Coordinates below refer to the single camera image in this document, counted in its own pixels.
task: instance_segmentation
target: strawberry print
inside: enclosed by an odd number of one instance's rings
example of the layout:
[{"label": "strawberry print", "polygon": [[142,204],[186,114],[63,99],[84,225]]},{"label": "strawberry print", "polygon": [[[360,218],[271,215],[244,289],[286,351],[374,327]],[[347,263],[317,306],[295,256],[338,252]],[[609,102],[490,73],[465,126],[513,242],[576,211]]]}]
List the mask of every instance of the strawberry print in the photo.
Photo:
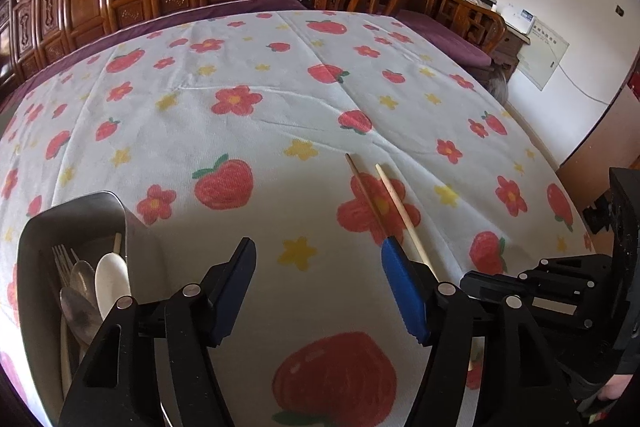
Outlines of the strawberry print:
[{"label": "strawberry print", "polygon": [[368,46],[357,46],[354,48],[354,50],[356,50],[358,52],[358,55],[361,55],[362,57],[371,57],[371,58],[380,57],[380,52],[377,52],[376,50],[372,50]]},{"label": "strawberry print", "polygon": [[406,35],[402,35],[402,33],[393,32],[389,33],[389,35],[395,38],[397,41],[404,42],[404,44],[406,44],[407,42],[411,42],[411,44],[414,43],[409,37],[407,37]]},{"label": "strawberry print", "polygon": [[53,118],[57,118],[59,117],[62,113],[65,112],[66,109],[66,103],[62,103],[61,105],[59,105],[57,108],[55,108],[55,110],[53,111],[53,115],[52,115],[52,119]]},{"label": "strawberry print", "polygon": [[384,76],[389,82],[393,84],[402,84],[405,81],[404,76],[400,73],[394,73],[393,71],[384,70],[382,72],[382,76]]},{"label": "strawberry print", "polygon": [[31,200],[27,207],[27,217],[33,217],[40,213],[40,207],[42,206],[42,196],[36,196]]},{"label": "strawberry print", "polygon": [[95,140],[99,142],[100,140],[110,137],[116,132],[119,123],[119,120],[113,120],[113,118],[110,118],[106,122],[102,122],[98,127],[98,130],[95,132]]},{"label": "strawberry print", "polygon": [[347,26],[333,21],[307,21],[306,25],[321,33],[331,33],[332,35],[343,35],[347,32]]},{"label": "strawberry print", "polygon": [[120,73],[127,68],[132,67],[137,61],[145,55],[145,51],[140,48],[133,50],[126,55],[119,55],[115,57],[109,64],[107,64],[107,73]]},{"label": "strawberry print", "polygon": [[272,42],[267,46],[272,52],[288,52],[291,49],[291,45],[286,42]]},{"label": "strawberry print", "polygon": [[462,158],[462,152],[456,149],[456,146],[452,141],[438,140],[438,146],[436,147],[438,154],[442,154],[449,159],[449,162],[455,165],[458,160]]},{"label": "strawberry print", "polygon": [[476,133],[479,137],[486,138],[487,136],[489,136],[489,133],[484,128],[484,125],[482,125],[477,121],[471,120],[470,118],[468,122],[469,122],[469,129],[471,129],[471,131]]},{"label": "strawberry print", "polygon": [[465,89],[471,89],[472,91],[475,91],[474,84],[472,82],[469,82],[468,80],[465,80],[464,76],[460,76],[459,74],[450,74],[449,76],[453,80],[455,80],[460,87],[464,87]]},{"label": "strawberry print", "polygon": [[189,42],[189,39],[177,39],[177,40],[173,41],[171,44],[169,44],[169,47],[170,48],[175,48],[176,46],[183,46],[187,42]]},{"label": "strawberry print", "polygon": [[171,66],[172,64],[175,64],[174,58],[167,57],[167,58],[161,58],[160,60],[158,60],[154,64],[154,67],[156,68],[156,70],[163,70],[164,68],[166,68],[167,66]]},{"label": "strawberry print", "polygon": [[175,190],[162,190],[160,185],[151,185],[146,190],[146,198],[139,201],[136,211],[142,216],[145,225],[152,225],[160,219],[171,217],[171,204],[175,201]]},{"label": "strawberry print", "polygon": [[513,217],[518,217],[521,211],[527,212],[528,210],[527,203],[520,195],[520,188],[513,180],[506,180],[502,176],[498,176],[498,188],[495,189],[495,195],[505,204]]},{"label": "strawberry print", "polygon": [[502,125],[502,122],[498,120],[494,115],[489,114],[487,113],[487,111],[485,111],[484,116],[482,116],[482,119],[484,120],[484,123],[487,124],[492,131],[498,134],[502,134],[503,136],[507,136],[507,130]]},{"label": "strawberry print", "polygon": [[44,155],[45,159],[50,160],[55,158],[62,146],[68,142],[70,138],[71,133],[69,131],[60,131],[56,134],[49,142],[49,145],[47,145],[47,150]]},{"label": "strawberry print", "polygon": [[[402,232],[405,229],[405,225],[391,196],[389,196],[389,193],[386,191],[385,185],[382,181],[366,172],[363,172],[360,177],[372,201],[378,208],[382,221],[385,223],[385,228],[389,233],[395,235],[402,244]],[[398,193],[400,200],[404,200],[406,195],[404,184],[400,180],[395,179],[391,180],[391,184]],[[386,235],[380,228],[355,176],[351,178],[351,192],[355,196],[355,199],[347,201],[338,207],[338,223],[349,232],[370,232],[376,244],[382,245],[382,242],[386,239]],[[417,227],[420,223],[420,212],[412,204],[405,203],[404,207],[414,227]]]},{"label": "strawberry print", "polygon": [[338,123],[341,128],[353,129],[357,134],[367,134],[373,128],[369,117],[358,109],[342,113]]},{"label": "strawberry print", "polygon": [[210,51],[218,51],[224,43],[225,41],[217,39],[207,39],[199,44],[192,44],[190,48],[196,53],[206,53]]},{"label": "strawberry print", "polygon": [[44,109],[44,106],[39,103],[38,107],[36,107],[33,111],[31,111],[29,113],[29,116],[27,117],[27,123],[31,123],[32,121],[34,121],[38,115],[42,112],[42,110]]},{"label": "strawberry print", "polygon": [[212,210],[245,206],[254,190],[249,164],[230,160],[228,154],[220,156],[212,168],[194,172],[191,178],[198,180],[193,189],[196,199]]},{"label": "strawberry print", "polygon": [[127,81],[121,86],[114,87],[110,90],[109,96],[107,97],[107,102],[118,102],[131,91],[133,91],[133,87],[131,87],[131,82]]},{"label": "strawberry print", "polygon": [[507,265],[502,258],[505,240],[498,239],[494,232],[480,232],[471,243],[469,257],[476,270],[487,275],[505,273]]},{"label": "strawberry print", "polygon": [[546,188],[546,199],[549,202],[551,210],[556,214],[556,221],[564,223],[569,232],[574,231],[574,214],[571,211],[571,205],[567,200],[562,189],[555,183],[550,184]]},{"label": "strawberry print", "polygon": [[262,95],[250,92],[248,86],[238,86],[231,89],[220,89],[216,93],[218,103],[211,106],[215,114],[232,112],[238,116],[247,116],[254,111],[254,105],[262,100]]},{"label": "strawberry print", "polygon": [[15,185],[18,183],[18,169],[11,169],[6,178],[4,179],[4,187],[2,188],[2,197],[5,200],[11,196],[11,191],[14,190]]},{"label": "strawberry print", "polygon": [[311,66],[306,71],[323,84],[333,84],[334,82],[341,84],[344,81],[344,77],[349,74],[349,71],[344,71],[342,68],[331,64],[318,64],[317,66]]},{"label": "strawberry print", "polygon": [[307,344],[276,370],[271,389],[281,425],[375,427],[396,400],[396,371],[362,331]]}]

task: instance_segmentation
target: bed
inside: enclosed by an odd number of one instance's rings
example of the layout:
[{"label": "bed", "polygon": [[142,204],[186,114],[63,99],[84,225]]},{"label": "bed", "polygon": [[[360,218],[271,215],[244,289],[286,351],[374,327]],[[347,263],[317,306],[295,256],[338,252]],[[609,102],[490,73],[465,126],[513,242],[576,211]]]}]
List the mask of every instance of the bed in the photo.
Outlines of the bed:
[{"label": "bed", "polygon": [[[89,1],[99,10],[81,23],[71,0],[2,5],[18,86],[0,140],[0,352],[44,425],[55,425],[62,391],[34,381],[22,347],[18,240],[29,216],[84,194],[112,190],[149,227],[172,291],[228,259],[241,237],[256,242],[238,322],[212,352],[238,426],[398,425],[411,407],[428,352],[406,333],[346,152],[402,239],[373,174],[385,166],[454,283],[471,269],[517,275],[591,251],[524,131],[460,65],[378,15],[375,0],[355,3],[372,13],[296,0],[185,0],[191,9],[175,11],[168,0],[74,0]],[[135,6],[133,22],[124,14]],[[48,320],[59,327],[59,315]],[[471,387],[460,425],[472,423]]]}]

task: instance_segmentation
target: screw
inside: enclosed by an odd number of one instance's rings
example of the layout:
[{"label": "screw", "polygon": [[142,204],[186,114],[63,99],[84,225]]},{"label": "screw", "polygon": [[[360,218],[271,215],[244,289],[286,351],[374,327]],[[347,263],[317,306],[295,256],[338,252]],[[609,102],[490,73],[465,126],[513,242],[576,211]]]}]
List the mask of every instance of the screw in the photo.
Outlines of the screw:
[{"label": "screw", "polygon": [[456,287],[448,282],[438,284],[438,291],[443,295],[453,295],[456,292]]},{"label": "screw", "polygon": [[522,301],[520,300],[520,297],[518,297],[517,295],[509,295],[505,302],[507,303],[507,306],[509,308],[513,308],[514,310],[517,310],[518,308],[522,307]]},{"label": "screw", "polygon": [[132,304],[133,304],[133,299],[128,295],[125,295],[124,297],[120,297],[116,301],[116,306],[118,307],[119,310],[126,310]]},{"label": "screw", "polygon": [[197,284],[188,284],[182,289],[182,295],[185,297],[195,297],[200,293],[200,286]]}]

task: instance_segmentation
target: red flower print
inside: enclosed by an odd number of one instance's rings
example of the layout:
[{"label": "red flower print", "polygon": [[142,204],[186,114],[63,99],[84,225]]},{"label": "red flower print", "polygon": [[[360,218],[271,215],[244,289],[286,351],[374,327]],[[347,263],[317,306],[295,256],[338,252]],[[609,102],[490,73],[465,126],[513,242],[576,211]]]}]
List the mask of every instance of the red flower print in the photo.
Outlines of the red flower print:
[{"label": "red flower print", "polygon": [[192,44],[191,49],[196,53],[205,53],[208,51],[217,51],[222,47],[225,41],[219,41],[216,39],[207,39],[200,44]]},{"label": "red flower print", "polygon": [[462,152],[456,149],[456,146],[451,140],[444,141],[439,139],[436,151],[438,152],[438,154],[446,156],[449,159],[449,162],[453,163],[453,165],[458,163],[458,160],[462,158]]},{"label": "red flower print", "polygon": [[468,80],[465,80],[463,76],[460,76],[459,74],[450,74],[449,76],[453,80],[455,80],[460,87],[464,87],[465,89],[471,89],[472,91],[475,91],[474,84],[469,82]]},{"label": "red flower print", "polygon": [[[394,205],[391,196],[386,191],[382,181],[374,178],[371,174],[363,172],[362,182],[371,196],[372,201],[380,211],[382,221],[386,229],[402,244],[402,232],[405,229],[402,217]],[[400,200],[404,200],[406,191],[404,184],[400,180],[391,180]],[[347,201],[338,207],[337,219],[341,227],[349,232],[370,232],[377,245],[382,245],[386,239],[385,233],[380,228],[373,211],[371,210],[367,198],[360,190],[360,185],[355,176],[351,178],[351,192],[355,196],[354,200]],[[404,207],[411,218],[414,227],[420,223],[420,212],[412,204],[404,204]]]},{"label": "red flower print", "polygon": [[11,196],[11,191],[14,190],[15,185],[18,183],[18,169],[11,169],[4,179],[4,187],[2,188],[2,197],[5,200]]},{"label": "red flower print", "polygon": [[162,190],[160,185],[151,185],[146,190],[146,198],[136,205],[136,210],[148,226],[154,224],[158,217],[169,219],[174,201],[175,190]]},{"label": "red flower print", "polygon": [[20,325],[18,320],[18,292],[17,292],[17,279],[18,279],[18,265],[14,264],[14,277],[12,281],[6,287],[6,299],[9,302],[9,306],[14,311],[14,319],[16,325]]},{"label": "red flower print", "polygon": [[363,57],[372,57],[372,58],[380,57],[380,52],[377,52],[376,50],[372,50],[368,46],[358,46],[354,48],[354,50],[358,52],[358,55],[362,55]]},{"label": "red flower print", "polygon": [[154,67],[156,70],[163,70],[165,67],[171,66],[171,64],[175,64],[173,57],[161,58],[154,64]]},{"label": "red flower print", "polygon": [[31,200],[27,208],[27,217],[33,217],[40,213],[40,207],[42,206],[42,196],[36,196]]},{"label": "red flower print", "polygon": [[479,137],[485,138],[489,136],[489,133],[484,128],[484,125],[477,121],[473,121],[469,118],[469,129],[471,129],[474,133],[476,133]]},{"label": "red flower print", "polygon": [[176,46],[182,46],[182,45],[186,44],[187,42],[189,42],[189,39],[177,39],[177,41],[174,41],[171,44],[169,44],[169,47],[170,48],[175,48]]},{"label": "red flower print", "polygon": [[389,35],[391,35],[393,38],[395,38],[400,42],[405,42],[405,43],[411,42],[411,44],[414,43],[409,37],[407,37],[406,35],[402,35],[402,33],[393,32],[393,33],[389,33]]},{"label": "red flower print", "polygon": [[250,92],[247,86],[238,86],[231,89],[220,89],[216,93],[219,102],[211,106],[215,114],[232,112],[238,116],[247,116],[254,111],[254,104],[262,100],[262,95]]},{"label": "red flower print", "polygon": [[114,87],[110,90],[107,102],[117,102],[118,100],[122,100],[123,97],[131,91],[133,91],[133,87],[131,87],[131,82],[127,81],[121,86]]},{"label": "red flower print", "polygon": [[515,181],[498,176],[498,185],[495,195],[506,205],[511,216],[516,217],[519,211],[527,212],[527,203],[520,195],[520,188]]},{"label": "red flower print", "polygon": [[62,105],[59,105],[53,111],[53,116],[51,118],[53,119],[53,118],[59,117],[65,111],[65,109],[66,109],[66,103],[63,103]]},{"label": "red flower print", "polygon": [[39,103],[38,107],[36,107],[33,111],[31,111],[29,113],[29,116],[27,117],[27,123],[31,123],[32,121],[34,121],[38,115],[42,112],[42,110],[44,109],[44,106]]}]

